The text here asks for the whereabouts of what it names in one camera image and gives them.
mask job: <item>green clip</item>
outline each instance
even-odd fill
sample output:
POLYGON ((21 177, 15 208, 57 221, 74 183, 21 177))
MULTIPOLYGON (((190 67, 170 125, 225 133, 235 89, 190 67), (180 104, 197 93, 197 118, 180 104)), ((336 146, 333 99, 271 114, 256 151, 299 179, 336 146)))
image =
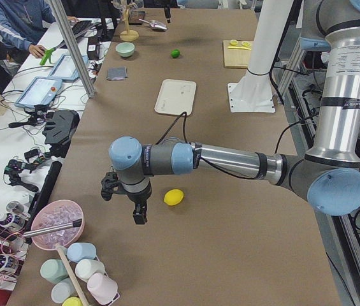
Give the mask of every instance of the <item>green clip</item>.
POLYGON ((40 66, 44 66, 45 63, 47 62, 47 60, 50 61, 50 64, 51 63, 51 55, 52 53, 55 51, 56 49, 55 48, 51 48, 51 49, 46 49, 45 52, 44 52, 44 56, 42 58, 42 60, 40 61, 40 66))

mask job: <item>blue cup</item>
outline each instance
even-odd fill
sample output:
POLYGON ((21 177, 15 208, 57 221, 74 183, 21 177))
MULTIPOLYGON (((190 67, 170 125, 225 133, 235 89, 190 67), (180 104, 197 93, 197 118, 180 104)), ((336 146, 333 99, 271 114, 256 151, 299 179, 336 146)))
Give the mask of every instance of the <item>blue cup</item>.
POLYGON ((87 242, 75 242, 68 247, 66 256, 74 263, 83 259, 95 259, 96 248, 93 244, 87 242))

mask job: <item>wooden cutting board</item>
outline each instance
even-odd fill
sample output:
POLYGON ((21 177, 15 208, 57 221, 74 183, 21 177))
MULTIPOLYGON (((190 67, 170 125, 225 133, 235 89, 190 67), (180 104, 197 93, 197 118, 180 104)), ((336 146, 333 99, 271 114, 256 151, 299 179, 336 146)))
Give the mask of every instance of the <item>wooden cutting board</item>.
POLYGON ((230 40, 222 41, 225 68, 248 68, 251 50, 228 49, 230 40))

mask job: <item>yellow cup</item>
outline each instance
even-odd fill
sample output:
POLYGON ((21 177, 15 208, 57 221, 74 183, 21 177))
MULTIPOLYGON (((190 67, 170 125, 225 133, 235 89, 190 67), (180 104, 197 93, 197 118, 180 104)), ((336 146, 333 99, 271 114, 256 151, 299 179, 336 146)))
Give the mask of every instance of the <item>yellow cup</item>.
POLYGON ((79 298, 73 296, 71 298, 67 298, 62 306, 83 306, 82 302, 79 298))

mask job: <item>pink bowl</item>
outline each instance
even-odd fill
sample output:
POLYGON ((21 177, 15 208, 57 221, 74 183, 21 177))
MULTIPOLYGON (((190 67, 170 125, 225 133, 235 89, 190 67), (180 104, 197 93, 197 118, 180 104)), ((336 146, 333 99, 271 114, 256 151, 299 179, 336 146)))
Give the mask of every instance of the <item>pink bowl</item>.
POLYGON ((32 237, 32 242, 45 251, 55 250, 56 245, 69 247, 76 242, 85 227, 82 208, 71 200, 58 200, 49 203, 35 217, 31 224, 31 230, 47 228, 53 225, 59 225, 82 219, 82 225, 79 228, 70 228, 63 231, 44 234, 32 237))

